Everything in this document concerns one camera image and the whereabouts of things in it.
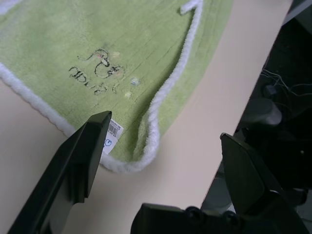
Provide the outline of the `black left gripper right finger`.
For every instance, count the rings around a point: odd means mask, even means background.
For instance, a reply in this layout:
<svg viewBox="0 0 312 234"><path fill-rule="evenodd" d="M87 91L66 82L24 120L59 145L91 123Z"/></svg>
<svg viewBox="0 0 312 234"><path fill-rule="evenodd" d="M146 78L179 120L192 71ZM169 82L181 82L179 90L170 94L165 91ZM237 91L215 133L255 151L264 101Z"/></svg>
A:
<svg viewBox="0 0 312 234"><path fill-rule="evenodd" d="M309 231L262 157L248 144L222 133L222 162L243 234L307 234Z"/></svg>

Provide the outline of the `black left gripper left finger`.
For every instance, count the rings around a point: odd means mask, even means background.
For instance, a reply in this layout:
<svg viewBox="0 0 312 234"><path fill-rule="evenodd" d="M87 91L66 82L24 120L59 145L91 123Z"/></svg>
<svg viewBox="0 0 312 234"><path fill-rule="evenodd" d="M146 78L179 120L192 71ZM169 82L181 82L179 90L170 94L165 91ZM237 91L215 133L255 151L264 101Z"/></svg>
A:
<svg viewBox="0 0 312 234"><path fill-rule="evenodd" d="M60 234L71 208L89 197L112 113L92 115L56 151L10 234Z"/></svg>

